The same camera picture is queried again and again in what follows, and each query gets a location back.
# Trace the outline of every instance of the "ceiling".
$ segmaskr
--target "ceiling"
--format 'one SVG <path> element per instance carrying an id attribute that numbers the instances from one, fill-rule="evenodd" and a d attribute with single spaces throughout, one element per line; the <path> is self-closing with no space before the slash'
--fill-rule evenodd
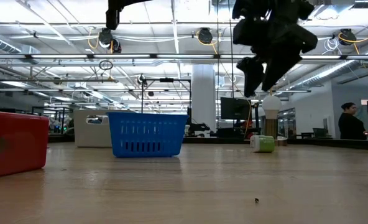
<path id="1" fill-rule="evenodd" d="M 108 49 L 98 45 L 95 49 L 89 46 L 88 36 L 92 36 L 90 43 L 96 45 L 97 33 L 105 25 L 105 11 L 108 8 L 107 0 L 45 0 L 27 1 L 30 10 L 21 6 L 16 0 L 0 0 L 0 38 L 13 46 L 29 45 L 33 46 L 42 54 L 105 54 L 109 53 Z M 350 9 L 349 7 L 339 14 L 332 16 L 328 9 L 325 9 L 318 16 L 311 18 L 309 21 L 301 21 L 300 24 L 318 36 L 319 42 L 317 48 L 308 52 L 312 55 L 329 55 L 329 54 L 355 54 L 353 45 L 334 46 L 334 40 L 328 39 L 333 33 L 340 33 L 340 29 L 352 29 L 358 40 L 368 38 L 368 9 Z M 250 54 L 249 47 L 242 45 L 232 45 L 231 36 L 232 29 L 238 21 L 231 21 L 228 9 L 222 8 L 217 17 L 215 10 L 210 6 L 209 0 L 153 0 L 133 4 L 124 8 L 121 12 L 121 23 L 117 30 L 113 31 L 113 35 L 117 37 L 124 54 L 215 54 L 214 49 L 210 45 L 201 45 L 198 39 L 192 37 L 201 27 L 208 27 L 214 35 L 214 41 L 217 41 L 218 33 L 221 36 L 220 42 L 216 44 L 216 51 L 219 54 Z M 329 46 L 334 46 L 335 50 L 328 50 Z M 360 51 L 368 46 L 368 39 L 357 44 Z M 89 79 L 95 78 L 94 70 L 98 70 L 98 66 L 89 66 L 84 60 L 67 60 L 69 63 L 80 62 L 83 66 L 34 66 L 33 73 L 38 73 L 37 78 L 74 78 Z M 182 61 L 163 61 L 158 65 L 153 65 L 155 60 L 136 60 L 139 65 L 131 65 L 131 60 L 115 60 L 115 67 L 109 72 L 103 74 L 103 78 L 112 76 L 119 83 L 87 83 L 87 88 L 92 89 L 136 89 L 138 88 L 137 78 L 143 74 L 146 78 L 183 78 L 190 79 L 192 76 L 192 65 L 200 63 L 199 61 L 182 60 Z M 11 66 L 8 60 L 0 60 L 0 64 L 7 66 L 18 72 L 18 74 L 28 75 L 30 67 L 28 66 Z M 230 90 L 232 87 L 231 75 L 234 76 L 234 82 L 239 89 L 243 89 L 244 78 L 243 73 L 238 70 L 235 65 L 231 69 L 231 63 L 224 62 L 218 66 L 213 63 L 216 70 L 219 70 L 221 78 L 224 79 L 224 85 L 220 90 Z M 278 86 L 285 88 L 290 83 L 301 79 L 308 73 L 336 62 L 317 61 L 302 62 L 290 70 L 281 80 Z M 102 71 L 98 71 L 97 78 L 101 78 Z M 52 83 L 47 84 L 48 88 L 62 88 Z M 172 90 L 184 90 L 184 86 L 176 83 L 159 83 L 155 82 L 152 88 L 170 88 Z M 56 93 L 45 93 L 53 96 Z M 138 100 L 140 93 L 102 93 L 109 99 L 124 103 L 126 107 L 136 108 L 140 101 Z M 220 92 L 219 96 L 231 96 L 229 92 Z M 255 98 L 262 99 L 264 93 L 258 93 Z M 83 96 L 82 93 L 74 93 L 65 96 L 74 96 L 77 102 L 103 103 L 93 96 Z M 235 97 L 241 97 L 240 93 L 235 93 Z M 169 93 L 155 93 L 149 96 L 149 99 L 188 99 L 189 94 L 185 91 Z M 163 113 L 185 111 L 185 104 L 179 101 L 172 101 L 172 105 L 165 105 L 166 110 L 160 110 L 160 107 L 149 106 L 149 110 L 159 110 Z"/>

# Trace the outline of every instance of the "blue container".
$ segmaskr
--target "blue container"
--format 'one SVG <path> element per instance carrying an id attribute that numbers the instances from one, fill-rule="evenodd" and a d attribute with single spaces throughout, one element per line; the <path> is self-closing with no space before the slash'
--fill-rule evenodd
<path id="1" fill-rule="evenodd" d="M 108 118 L 116 157 L 179 155 L 187 115 L 109 112 Z"/>

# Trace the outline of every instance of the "wooden table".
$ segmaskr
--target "wooden table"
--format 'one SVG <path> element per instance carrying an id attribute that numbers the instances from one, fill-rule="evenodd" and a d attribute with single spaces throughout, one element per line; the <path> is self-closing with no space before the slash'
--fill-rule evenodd
<path id="1" fill-rule="evenodd" d="M 187 144 L 116 159 L 49 146 L 44 170 L 0 178 L 0 223 L 368 223 L 368 151 Z"/>

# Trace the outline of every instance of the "black shirt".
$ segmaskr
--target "black shirt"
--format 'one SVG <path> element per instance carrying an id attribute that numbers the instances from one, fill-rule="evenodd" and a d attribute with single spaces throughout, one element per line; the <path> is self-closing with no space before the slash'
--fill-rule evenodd
<path id="1" fill-rule="evenodd" d="M 339 118 L 340 139 L 366 140 L 364 123 L 351 114 Z"/>

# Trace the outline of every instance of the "robotic arm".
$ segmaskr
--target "robotic arm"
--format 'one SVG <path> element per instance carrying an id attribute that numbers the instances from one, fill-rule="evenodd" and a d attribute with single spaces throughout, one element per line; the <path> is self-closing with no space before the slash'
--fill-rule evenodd
<path id="1" fill-rule="evenodd" d="M 245 96 L 254 95 L 262 83 L 268 91 L 302 58 L 300 52 L 315 49 L 318 38 L 299 26 L 314 10 L 306 0 L 237 0 L 232 18 L 244 19 L 234 28 L 232 42 L 251 46 L 255 57 L 237 64 L 245 74 Z M 264 73 L 262 64 L 267 64 Z"/>
<path id="2" fill-rule="evenodd" d="M 108 0 L 108 11 L 105 13 L 107 17 L 106 27 L 110 30 L 116 30 L 120 21 L 119 13 L 125 6 L 146 1 L 151 0 Z"/>

